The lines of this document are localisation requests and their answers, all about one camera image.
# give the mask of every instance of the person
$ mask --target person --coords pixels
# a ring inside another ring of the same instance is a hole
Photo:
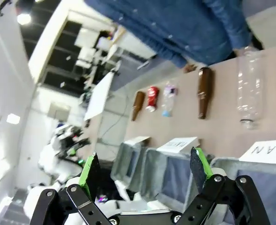
[[[247,25],[240,0],[85,2],[124,26],[184,72],[196,69],[186,56],[211,65],[236,57],[234,50],[250,45],[252,39],[257,40]]]

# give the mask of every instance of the sleeve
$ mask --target sleeve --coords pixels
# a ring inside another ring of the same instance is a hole
[[[144,44],[148,45],[153,51],[155,51],[161,58],[165,60],[170,60],[178,68],[183,68],[187,64],[187,60],[179,53],[168,49],[163,44],[154,40],[151,37],[148,37],[140,32],[132,32],[138,39],[140,39]]]
[[[251,33],[240,0],[203,0],[203,2],[224,25],[233,49],[240,49],[250,44]]]

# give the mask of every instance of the floor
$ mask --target floor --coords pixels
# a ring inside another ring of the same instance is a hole
[[[263,42],[265,48],[276,46],[276,0],[244,0],[244,11],[247,20]],[[113,80],[112,96],[105,106],[106,112],[100,127],[103,144],[97,144],[97,149],[106,149],[108,160],[114,160],[118,147],[123,141],[127,121],[137,90],[157,82],[165,82],[172,78],[172,71],[177,68],[169,61],[157,58],[148,67],[136,70],[136,65],[125,64],[120,70],[120,76]]]

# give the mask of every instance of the paper sign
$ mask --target paper sign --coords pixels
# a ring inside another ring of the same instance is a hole
[[[197,137],[178,137],[159,147],[157,151],[190,154],[192,147],[199,146]]]
[[[240,161],[276,164],[276,141],[256,142]]]
[[[123,182],[121,182],[120,180],[115,180],[115,185],[117,187],[117,190],[118,190],[119,195],[121,196],[121,198],[123,198],[127,202],[130,202],[130,198],[127,194],[126,185]]]
[[[139,136],[139,137],[135,137],[135,138],[133,138],[133,139],[127,140],[127,141],[125,141],[124,143],[133,146],[133,145],[135,145],[135,144],[137,144],[137,143],[140,143],[140,142],[145,141],[145,140],[148,139],[148,138],[150,138],[150,137],[147,137],[147,136]]]

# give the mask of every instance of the white board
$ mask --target white board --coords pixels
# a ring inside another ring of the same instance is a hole
[[[276,164],[276,140],[254,143],[240,161]]]
[[[114,73],[109,72],[93,89],[84,120],[91,119],[104,111],[105,102],[109,94],[113,77]]]

